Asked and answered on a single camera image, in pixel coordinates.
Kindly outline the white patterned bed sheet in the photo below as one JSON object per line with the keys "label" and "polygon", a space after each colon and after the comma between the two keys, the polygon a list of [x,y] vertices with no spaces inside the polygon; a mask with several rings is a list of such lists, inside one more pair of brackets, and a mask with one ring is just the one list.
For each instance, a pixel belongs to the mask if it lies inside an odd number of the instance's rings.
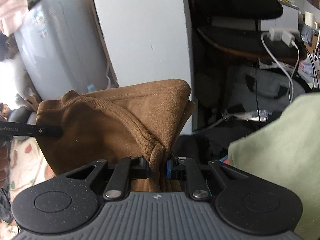
{"label": "white patterned bed sheet", "polygon": [[19,229],[11,205],[23,190],[55,177],[36,139],[13,139],[7,143],[9,168],[1,189],[1,239],[13,239]]}

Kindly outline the grey neck pillow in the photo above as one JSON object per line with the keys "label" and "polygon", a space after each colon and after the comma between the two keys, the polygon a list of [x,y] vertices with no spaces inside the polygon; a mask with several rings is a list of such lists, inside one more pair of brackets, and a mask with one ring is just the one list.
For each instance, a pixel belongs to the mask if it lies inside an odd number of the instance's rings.
{"label": "grey neck pillow", "polygon": [[36,113],[29,110],[27,107],[20,107],[11,111],[8,121],[35,125]]}

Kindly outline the brown t-shirt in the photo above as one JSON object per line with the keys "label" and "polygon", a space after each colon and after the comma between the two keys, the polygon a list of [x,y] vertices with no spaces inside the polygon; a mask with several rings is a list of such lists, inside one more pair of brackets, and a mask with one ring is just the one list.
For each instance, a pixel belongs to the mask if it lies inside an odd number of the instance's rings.
{"label": "brown t-shirt", "polygon": [[110,164],[126,157],[144,157],[148,179],[132,182],[133,191],[180,191],[163,168],[195,105],[191,88],[180,79],[78,94],[40,103],[36,123],[58,126],[59,138],[37,137],[53,172],[61,175],[98,159]]}

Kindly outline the light green cloth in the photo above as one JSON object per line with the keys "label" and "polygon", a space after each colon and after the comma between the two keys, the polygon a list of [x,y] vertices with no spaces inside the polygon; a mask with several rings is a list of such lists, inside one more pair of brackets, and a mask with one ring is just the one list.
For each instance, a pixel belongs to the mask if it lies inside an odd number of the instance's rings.
{"label": "light green cloth", "polygon": [[303,203],[295,232],[319,239],[319,93],[297,97],[277,120],[232,142],[228,160],[293,191]]}

